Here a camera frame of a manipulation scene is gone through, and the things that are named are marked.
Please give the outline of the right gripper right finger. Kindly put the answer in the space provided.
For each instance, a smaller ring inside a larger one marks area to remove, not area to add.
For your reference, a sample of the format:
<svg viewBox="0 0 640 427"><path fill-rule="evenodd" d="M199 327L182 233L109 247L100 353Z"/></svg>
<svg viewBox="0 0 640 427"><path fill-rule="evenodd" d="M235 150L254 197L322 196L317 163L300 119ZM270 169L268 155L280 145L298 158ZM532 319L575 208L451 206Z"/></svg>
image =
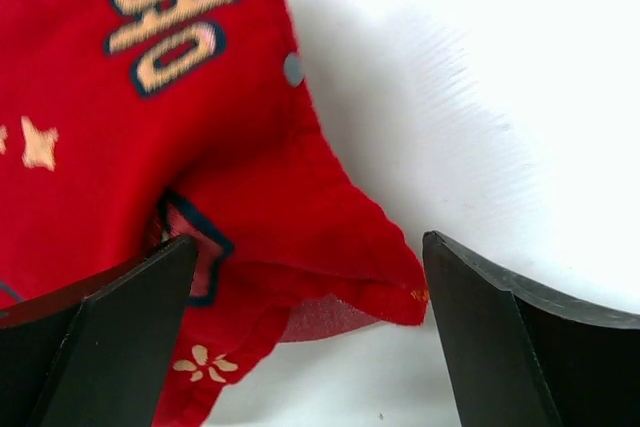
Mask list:
<svg viewBox="0 0 640 427"><path fill-rule="evenodd" d="M464 426L636 426L639 317L423 236L431 305Z"/></svg>

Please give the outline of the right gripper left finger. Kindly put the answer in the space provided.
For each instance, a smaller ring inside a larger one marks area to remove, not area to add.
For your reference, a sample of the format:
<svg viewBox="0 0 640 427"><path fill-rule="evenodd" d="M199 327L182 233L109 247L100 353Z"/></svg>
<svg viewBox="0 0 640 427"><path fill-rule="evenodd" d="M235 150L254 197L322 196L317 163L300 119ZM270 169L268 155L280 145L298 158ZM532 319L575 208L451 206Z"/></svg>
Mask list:
<svg viewBox="0 0 640 427"><path fill-rule="evenodd" d="M2 425L151 425L195 264L182 235L2 309Z"/></svg>

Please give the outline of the red cartoon print pillowcase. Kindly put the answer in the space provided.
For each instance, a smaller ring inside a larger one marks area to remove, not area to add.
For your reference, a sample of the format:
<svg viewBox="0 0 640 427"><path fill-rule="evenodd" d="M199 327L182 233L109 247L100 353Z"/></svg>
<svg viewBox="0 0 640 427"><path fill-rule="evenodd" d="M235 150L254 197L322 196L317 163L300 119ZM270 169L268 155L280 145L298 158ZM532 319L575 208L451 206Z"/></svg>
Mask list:
<svg viewBox="0 0 640 427"><path fill-rule="evenodd" d="M198 255L154 412L200 426L282 341L425 316L325 140L285 0L1 0L1 303L173 237Z"/></svg>

